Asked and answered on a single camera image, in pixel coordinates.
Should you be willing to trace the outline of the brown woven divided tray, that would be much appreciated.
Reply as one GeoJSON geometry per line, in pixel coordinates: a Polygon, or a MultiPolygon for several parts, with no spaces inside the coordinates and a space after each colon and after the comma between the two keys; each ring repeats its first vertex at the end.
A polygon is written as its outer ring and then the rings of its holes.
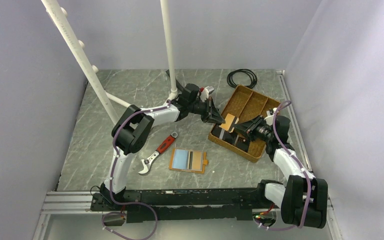
{"type": "MultiPolygon", "coordinates": [[[[280,102],[273,98],[253,91],[243,85],[239,85],[235,88],[232,96],[227,101],[221,115],[225,118],[228,114],[231,114],[238,117],[239,123],[243,123],[250,121],[259,115],[266,117],[267,111],[276,108],[279,104],[280,102]]],[[[208,139],[252,163],[256,163],[262,157],[266,147],[264,141],[259,139],[252,141],[249,143],[247,151],[244,151],[235,146],[235,138],[231,141],[226,141],[224,138],[219,138],[220,134],[221,129],[218,125],[214,125],[208,134],[208,139]]]]}

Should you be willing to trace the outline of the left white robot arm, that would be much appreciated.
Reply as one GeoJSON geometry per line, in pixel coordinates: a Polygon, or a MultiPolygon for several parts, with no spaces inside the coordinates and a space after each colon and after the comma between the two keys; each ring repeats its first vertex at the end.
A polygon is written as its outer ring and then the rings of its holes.
{"type": "Polygon", "coordinates": [[[174,99],[162,106],[139,108],[132,104],[115,124],[113,137],[113,159],[107,178],[100,186],[104,204],[111,210],[124,203],[128,172],[133,159],[145,145],[153,127],[178,122],[189,114],[199,115],[204,123],[223,124],[224,118],[216,108],[213,98],[204,95],[200,87],[188,83],[174,99]]]}

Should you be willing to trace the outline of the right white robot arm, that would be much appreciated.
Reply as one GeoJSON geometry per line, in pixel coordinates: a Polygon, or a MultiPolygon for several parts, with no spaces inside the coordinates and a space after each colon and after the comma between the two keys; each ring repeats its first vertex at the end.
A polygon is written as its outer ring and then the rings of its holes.
{"type": "Polygon", "coordinates": [[[282,115],[275,118],[259,115],[252,120],[235,123],[233,131],[251,142],[265,142],[266,154],[286,179],[286,184],[262,181],[263,189],[255,194],[256,203],[262,208],[274,203],[280,208],[285,224],[322,229],[327,222],[328,183],[316,178],[297,158],[288,143],[290,124],[290,119],[282,115]]]}

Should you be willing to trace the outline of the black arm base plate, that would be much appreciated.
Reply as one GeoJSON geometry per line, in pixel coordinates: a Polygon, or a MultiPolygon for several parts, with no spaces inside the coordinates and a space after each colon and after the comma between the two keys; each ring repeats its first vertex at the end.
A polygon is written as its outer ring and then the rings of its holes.
{"type": "Polygon", "coordinates": [[[93,193],[92,212],[123,212],[128,223],[144,221],[236,219],[250,221],[273,203],[261,187],[133,190],[115,196],[93,193]]]}

